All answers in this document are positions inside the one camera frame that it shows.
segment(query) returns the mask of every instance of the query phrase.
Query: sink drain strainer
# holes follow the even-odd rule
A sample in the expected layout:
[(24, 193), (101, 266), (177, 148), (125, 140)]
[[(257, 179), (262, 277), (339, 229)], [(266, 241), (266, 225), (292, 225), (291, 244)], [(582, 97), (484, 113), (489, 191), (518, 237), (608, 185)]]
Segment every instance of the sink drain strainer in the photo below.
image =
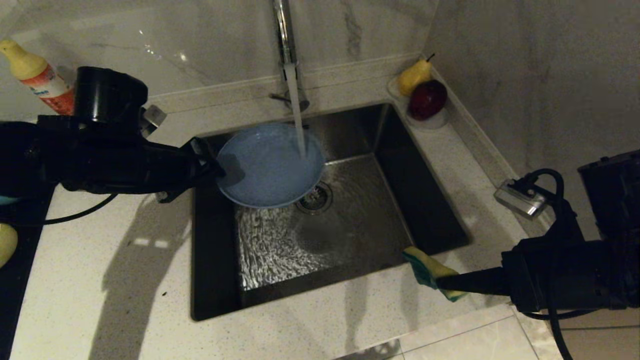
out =
[(321, 181), (313, 190), (300, 199), (296, 206), (305, 214), (318, 215), (324, 213), (332, 202), (333, 192), (331, 188)]

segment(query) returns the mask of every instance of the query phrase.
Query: speckled countertop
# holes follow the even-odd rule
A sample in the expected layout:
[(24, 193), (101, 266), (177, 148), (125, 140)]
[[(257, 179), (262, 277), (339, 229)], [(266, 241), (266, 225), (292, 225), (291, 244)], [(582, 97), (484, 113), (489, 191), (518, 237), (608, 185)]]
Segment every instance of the speckled countertop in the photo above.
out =
[[(392, 102), (389, 80), (311, 88), (306, 116)], [(172, 113), (150, 140), (180, 146), (194, 135), (286, 117), (266, 97), (228, 102)], [(515, 217), (493, 200), (493, 185), (451, 125), (412, 134), (472, 237), (436, 258), (461, 272), (497, 266), (500, 251), (526, 237)], [(194, 322), (191, 197), (156, 204), (123, 195), (96, 214), (45, 227), (12, 359), (333, 359), (507, 300), (471, 295), (450, 303), (419, 286), (405, 264)], [(58, 188), (48, 217), (103, 198)]]

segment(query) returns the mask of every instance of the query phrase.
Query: sink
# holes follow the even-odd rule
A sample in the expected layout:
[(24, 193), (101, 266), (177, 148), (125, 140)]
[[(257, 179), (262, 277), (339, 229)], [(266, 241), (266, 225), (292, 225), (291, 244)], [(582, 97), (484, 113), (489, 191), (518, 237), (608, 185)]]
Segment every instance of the sink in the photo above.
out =
[[(192, 308), (205, 320), (469, 243), (390, 104), (303, 119), (327, 162), (313, 192), (284, 208), (238, 206), (196, 188)], [(206, 138), (219, 149), (233, 133)]]

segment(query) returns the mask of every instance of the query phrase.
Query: pear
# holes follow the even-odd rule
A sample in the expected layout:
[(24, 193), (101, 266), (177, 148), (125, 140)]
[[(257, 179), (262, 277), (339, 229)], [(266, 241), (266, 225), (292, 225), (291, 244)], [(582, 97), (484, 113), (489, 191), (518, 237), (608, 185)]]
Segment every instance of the pear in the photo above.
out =
[(431, 63), (429, 60), (435, 54), (429, 56), (428, 59), (419, 59), (417, 63), (398, 76), (398, 91), (404, 96), (411, 96), (411, 93), (419, 84), (431, 80)]

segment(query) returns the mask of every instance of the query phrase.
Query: chrome faucet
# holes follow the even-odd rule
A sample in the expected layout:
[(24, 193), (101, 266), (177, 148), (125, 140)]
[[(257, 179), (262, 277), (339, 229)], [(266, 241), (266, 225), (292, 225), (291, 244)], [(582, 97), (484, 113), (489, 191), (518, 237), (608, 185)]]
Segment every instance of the chrome faucet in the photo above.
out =
[[(305, 111), (309, 107), (309, 100), (307, 100), (307, 96), (300, 85), (300, 69), (298, 68), (298, 58), (296, 56), (296, 43), (293, 39), (289, 0), (273, 0), (273, 15), (276, 21), (276, 34), (278, 37), (278, 50), (280, 52), (283, 80), (285, 83), (287, 82), (287, 73), (284, 70), (284, 66), (287, 64), (295, 64), (300, 111)], [(283, 101), (288, 107), (291, 107), (289, 91), (286, 91), (283, 95), (270, 94), (269, 97)]]

